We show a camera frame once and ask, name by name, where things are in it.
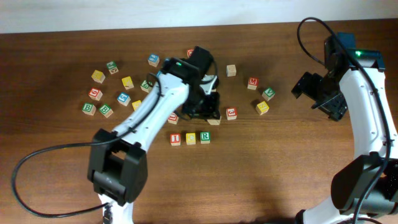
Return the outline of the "green R block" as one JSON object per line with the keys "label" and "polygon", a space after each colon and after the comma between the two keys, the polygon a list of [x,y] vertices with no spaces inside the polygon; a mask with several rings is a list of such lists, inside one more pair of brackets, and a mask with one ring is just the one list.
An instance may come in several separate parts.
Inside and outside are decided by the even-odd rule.
{"label": "green R block", "polygon": [[209,144],[211,142],[210,132],[201,132],[200,133],[200,143],[201,144]]}

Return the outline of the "yellow C block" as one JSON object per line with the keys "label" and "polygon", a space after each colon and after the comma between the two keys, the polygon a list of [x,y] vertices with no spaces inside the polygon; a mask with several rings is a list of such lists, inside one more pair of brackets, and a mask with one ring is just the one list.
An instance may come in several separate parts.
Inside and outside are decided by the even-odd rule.
{"label": "yellow C block", "polygon": [[196,144],[196,134],[195,133],[187,133],[185,135],[186,144],[187,145],[194,145]]}

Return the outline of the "red I block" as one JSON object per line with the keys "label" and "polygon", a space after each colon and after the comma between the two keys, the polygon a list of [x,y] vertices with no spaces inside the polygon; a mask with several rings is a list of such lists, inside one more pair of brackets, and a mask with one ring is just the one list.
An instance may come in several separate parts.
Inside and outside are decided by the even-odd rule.
{"label": "red I block", "polygon": [[172,146],[180,146],[181,145],[181,135],[179,133],[171,134],[170,135],[170,144]]}

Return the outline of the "red A block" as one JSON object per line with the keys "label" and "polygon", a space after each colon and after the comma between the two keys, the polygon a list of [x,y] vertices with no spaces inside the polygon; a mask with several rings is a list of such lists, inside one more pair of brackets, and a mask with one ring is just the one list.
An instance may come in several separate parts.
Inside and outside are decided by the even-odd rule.
{"label": "red A block", "polygon": [[210,125],[218,126],[218,125],[220,125],[220,123],[221,123],[221,119],[222,119],[222,117],[220,116],[219,118],[208,119],[207,122],[208,122]]}

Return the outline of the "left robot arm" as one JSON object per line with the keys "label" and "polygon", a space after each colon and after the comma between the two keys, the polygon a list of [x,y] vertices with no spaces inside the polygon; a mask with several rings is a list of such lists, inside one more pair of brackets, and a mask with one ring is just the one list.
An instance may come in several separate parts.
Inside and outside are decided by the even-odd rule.
{"label": "left robot arm", "polygon": [[164,61],[152,90],[140,107],[111,132],[93,137],[88,180],[103,203],[103,223],[132,223],[134,201],[148,176],[147,152],[157,133],[177,109],[190,119],[220,119],[216,62],[196,46],[189,58]]}

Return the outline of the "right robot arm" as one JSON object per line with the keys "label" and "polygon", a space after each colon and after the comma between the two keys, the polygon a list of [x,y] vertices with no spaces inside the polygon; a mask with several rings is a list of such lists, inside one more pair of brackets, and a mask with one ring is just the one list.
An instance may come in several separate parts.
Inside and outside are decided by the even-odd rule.
{"label": "right robot arm", "polygon": [[385,91],[385,66],[377,50],[356,48],[354,35],[338,33],[325,40],[328,73],[306,72],[292,89],[298,98],[314,100],[313,108],[339,121],[350,115],[354,159],[331,183],[330,196],[316,207],[301,210],[295,223],[348,223],[360,196],[383,163],[384,176],[363,200],[359,218],[397,214],[397,131]]}

